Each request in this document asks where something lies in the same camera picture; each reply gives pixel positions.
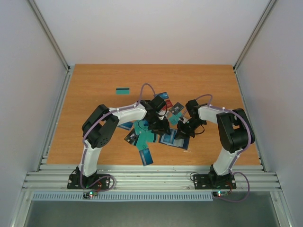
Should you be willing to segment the navy blue card holder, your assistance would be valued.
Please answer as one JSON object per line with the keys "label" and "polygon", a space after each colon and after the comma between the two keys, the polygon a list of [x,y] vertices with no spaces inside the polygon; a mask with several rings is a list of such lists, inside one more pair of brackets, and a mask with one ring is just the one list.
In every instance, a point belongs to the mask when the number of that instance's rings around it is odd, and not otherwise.
{"label": "navy blue card holder", "polygon": [[187,150],[189,146],[190,138],[177,140],[175,139],[176,134],[177,134],[177,130],[170,128],[170,135],[163,134],[162,136],[160,136],[159,143]]}

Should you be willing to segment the blue card bottom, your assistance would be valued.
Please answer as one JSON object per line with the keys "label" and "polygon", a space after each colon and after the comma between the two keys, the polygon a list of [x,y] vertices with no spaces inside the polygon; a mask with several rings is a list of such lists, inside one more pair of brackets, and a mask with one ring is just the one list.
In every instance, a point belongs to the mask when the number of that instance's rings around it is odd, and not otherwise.
{"label": "blue card bottom", "polygon": [[142,161],[143,166],[153,164],[153,159],[148,148],[139,151],[140,158]]}

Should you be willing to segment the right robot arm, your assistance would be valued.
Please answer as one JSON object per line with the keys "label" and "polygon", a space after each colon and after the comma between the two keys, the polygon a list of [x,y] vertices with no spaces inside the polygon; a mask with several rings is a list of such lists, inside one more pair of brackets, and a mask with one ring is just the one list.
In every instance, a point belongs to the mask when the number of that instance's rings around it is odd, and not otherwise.
{"label": "right robot arm", "polygon": [[186,104],[190,119],[179,121],[175,139],[195,137],[195,130],[207,122],[218,126],[219,138],[222,145],[221,152],[211,165],[206,177],[212,188],[217,188],[232,180],[232,167],[240,157],[254,143],[255,135],[243,109],[234,110],[216,107],[211,104],[200,105],[196,100]]}

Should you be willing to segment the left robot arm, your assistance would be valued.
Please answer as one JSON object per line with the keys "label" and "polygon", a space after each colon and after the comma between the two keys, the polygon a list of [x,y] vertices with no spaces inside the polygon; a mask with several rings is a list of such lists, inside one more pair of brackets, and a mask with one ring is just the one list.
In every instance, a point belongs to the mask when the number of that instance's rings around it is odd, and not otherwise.
{"label": "left robot arm", "polygon": [[152,133],[170,134],[168,119],[159,114],[166,106],[166,102],[159,95],[152,100],[141,100],[119,108],[99,105],[82,126],[84,148],[76,171],[79,184],[84,188],[91,188],[95,184],[100,152],[109,143],[119,125],[144,120]]}

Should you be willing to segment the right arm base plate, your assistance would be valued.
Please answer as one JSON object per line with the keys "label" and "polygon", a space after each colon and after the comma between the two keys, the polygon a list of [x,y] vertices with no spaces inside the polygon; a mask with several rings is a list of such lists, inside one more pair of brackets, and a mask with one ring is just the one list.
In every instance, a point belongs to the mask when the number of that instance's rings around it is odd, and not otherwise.
{"label": "right arm base plate", "polygon": [[237,188],[234,176],[230,174],[212,177],[209,174],[194,174],[192,179],[196,190],[228,190]]}

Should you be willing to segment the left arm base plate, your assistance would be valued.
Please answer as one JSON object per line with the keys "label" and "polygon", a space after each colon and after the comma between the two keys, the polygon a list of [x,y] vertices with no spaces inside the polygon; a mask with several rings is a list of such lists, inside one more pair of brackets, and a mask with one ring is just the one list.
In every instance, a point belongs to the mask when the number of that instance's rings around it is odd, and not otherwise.
{"label": "left arm base plate", "polygon": [[72,190],[107,190],[112,183],[109,175],[94,174],[90,177],[82,176],[82,186],[80,185],[80,174],[72,174],[69,176],[67,189]]}

